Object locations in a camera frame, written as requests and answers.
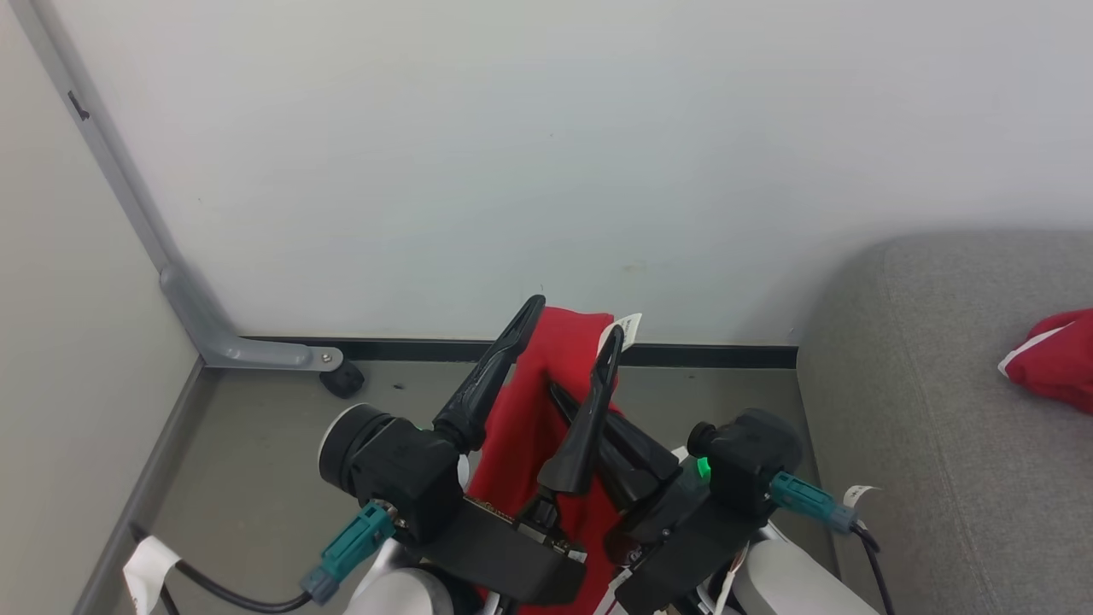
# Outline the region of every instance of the red garment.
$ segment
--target red garment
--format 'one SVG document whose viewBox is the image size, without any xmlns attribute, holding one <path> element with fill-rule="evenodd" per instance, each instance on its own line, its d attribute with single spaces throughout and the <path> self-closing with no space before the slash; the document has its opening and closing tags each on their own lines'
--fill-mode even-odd
<svg viewBox="0 0 1093 615">
<path fill-rule="evenodd" d="M 548 387 L 561 385 L 576 400 L 588 395 L 600 333 L 610 315 L 577 315 L 546 307 L 527 351 L 516 362 L 516 375 L 497 397 L 485 424 L 482 460 L 468 494 L 515 516 L 536 494 L 539 469 L 554 456 L 566 425 L 550 400 Z M 619 412 L 612 406 L 612 412 Z M 599 478 L 584 498 L 559 497 L 562 529 L 588 552 L 585 583 L 573 604 L 520 606 L 520 614 L 592 613 L 611 581 L 613 567 L 603 552 L 603 535 L 618 513 Z"/>
<path fill-rule="evenodd" d="M 1093 310 L 1042 321 L 998 369 L 1033 393 L 1093 414 Z"/>
</svg>

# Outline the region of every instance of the white wall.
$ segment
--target white wall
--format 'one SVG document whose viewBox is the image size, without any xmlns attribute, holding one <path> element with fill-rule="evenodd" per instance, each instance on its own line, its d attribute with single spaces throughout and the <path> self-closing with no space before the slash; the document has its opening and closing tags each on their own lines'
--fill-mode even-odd
<svg viewBox="0 0 1093 615">
<path fill-rule="evenodd" d="M 42 1 L 247 333 L 785 343 L 880 237 L 1093 223 L 1083 0 Z"/>
<path fill-rule="evenodd" d="M 197 355 L 0 2 L 0 613 L 70 613 Z"/>
</svg>

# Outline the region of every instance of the white tape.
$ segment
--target white tape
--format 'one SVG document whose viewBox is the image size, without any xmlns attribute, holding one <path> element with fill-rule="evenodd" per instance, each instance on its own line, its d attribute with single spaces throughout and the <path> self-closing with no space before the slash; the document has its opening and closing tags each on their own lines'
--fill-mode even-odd
<svg viewBox="0 0 1093 615">
<path fill-rule="evenodd" d="M 137 545 L 137 551 L 121 569 L 137 615 L 152 613 L 152 607 L 160 600 L 163 579 L 179 559 L 181 557 L 178 557 L 177 553 L 171 551 L 155 536 L 149 536 Z"/>
<path fill-rule="evenodd" d="M 608 334 L 615 326 L 622 328 L 622 351 L 625 351 L 634 345 L 637 340 L 637 326 L 642 322 L 642 315 L 631 315 L 625 319 L 619 319 L 618 321 L 611 323 L 603 330 L 600 334 L 600 343 L 596 345 L 596 353 L 599 354 L 603 350 L 603 344 L 608 341 Z"/>
<path fill-rule="evenodd" d="M 1002 372 L 1002 376 L 1004 376 L 1006 378 L 1010 378 L 1009 372 L 1006 371 L 1006 368 L 1009 367 L 1010 362 L 1012 362 L 1013 359 L 1016 359 L 1018 356 L 1021 355 L 1022 353 L 1024 353 L 1025 351 L 1032 348 L 1033 346 L 1036 346 L 1041 342 L 1044 342 L 1045 340 L 1051 338 L 1053 335 L 1059 333 L 1060 331 L 1062 331 L 1062 330 L 1065 330 L 1065 329 L 1067 329 L 1070 326 L 1063 326 L 1063 327 L 1061 327 L 1061 328 L 1059 328 L 1057 330 L 1046 331 L 1046 332 L 1037 335 L 1036 338 L 1033 338 L 1029 342 L 1025 342 L 1024 344 L 1022 344 L 1021 346 L 1019 346 L 1014 352 L 1012 352 L 1009 355 L 1007 355 L 1006 358 L 1002 359 L 1001 364 L 998 364 L 998 371 Z"/>
<path fill-rule="evenodd" d="M 615 602 L 614 591 L 619 589 L 619 586 L 621 586 L 623 581 L 630 579 L 631 575 L 632 572 L 630 571 L 630 568 L 623 568 L 622 572 L 608 583 L 608 591 L 603 593 L 603 598 L 600 599 L 600 603 L 596 606 L 596 611 L 592 612 L 592 615 L 608 615 L 609 613 L 611 615 L 616 615 L 619 613 L 618 608 L 621 608 L 621 606 L 618 602 Z"/>
<path fill-rule="evenodd" d="M 880 490 L 880 487 L 870 487 L 869 485 L 855 485 L 850 487 L 846 490 L 846 495 L 843 496 L 843 506 L 856 508 L 861 496 L 870 489 Z"/>
</svg>

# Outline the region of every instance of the gray sofa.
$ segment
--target gray sofa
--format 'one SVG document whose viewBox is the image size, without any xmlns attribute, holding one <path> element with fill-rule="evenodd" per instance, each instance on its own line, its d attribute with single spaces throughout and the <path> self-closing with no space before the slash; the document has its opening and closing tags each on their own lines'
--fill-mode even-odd
<svg viewBox="0 0 1093 615">
<path fill-rule="evenodd" d="M 1093 233 L 1055 230 L 892 240 L 821 298 L 798 358 L 820 480 L 883 488 L 858 509 L 898 615 L 1093 613 L 1093 415 L 996 368 L 1083 307 Z M 835 555 L 880 611 L 860 543 Z"/>
</svg>

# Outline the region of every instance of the robotic arm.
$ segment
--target robotic arm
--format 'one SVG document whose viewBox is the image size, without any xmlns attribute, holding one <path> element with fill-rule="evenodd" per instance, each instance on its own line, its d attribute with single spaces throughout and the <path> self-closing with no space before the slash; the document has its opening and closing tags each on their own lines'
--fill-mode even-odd
<svg viewBox="0 0 1093 615">
<path fill-rule="evenodd" d="M 459 457 L 481 448 L 485 419 L 544 301 L 542 295 L 528 299 L 434 419 L 433 430 L 367 405 L 350 409 L 330 427 L 319 453 L 322 478 L 365 509 L 384 511 L 393 528 L 393 542 L 385 546 L 387 558 L 377 570 L 395 570 L 369 573 L 354 600 L 359 607 L 393 613 L 383 606 L 389 592 L 401 592 L 420 613 L 454 615 L 483 608 L 507 615 L 520 604 L 572 602 L 584 580 L 584 554 L 559 529 L 556 495 L 587 494 L 597 472 L 621 515 L 603 539 L 611 561 L 630 575 L 615 590 L 619 604 L 630 615 L 651 615 L 669 604 L 691 612 L 700 602 L 695 589 L 755 540 L 771 513 L 786 504 L 772 485 L 796 470 L 801 445 L 778 417 L 750 410 L 719 429 L 700 424 L 687 442 L 692 457 L 681 464 L 624 417 L 608 412 L 621 329 L 603 345 L 581 403 L 551 386 L 569 430 L 543 464 L 539 492 L 517 518 L 466 496 Z M 316 596 L 314 583 L 305 580 L 304 587 Z M 481 604 L 474 587 L 492 592 L 496 604 Z"/>
</svg>

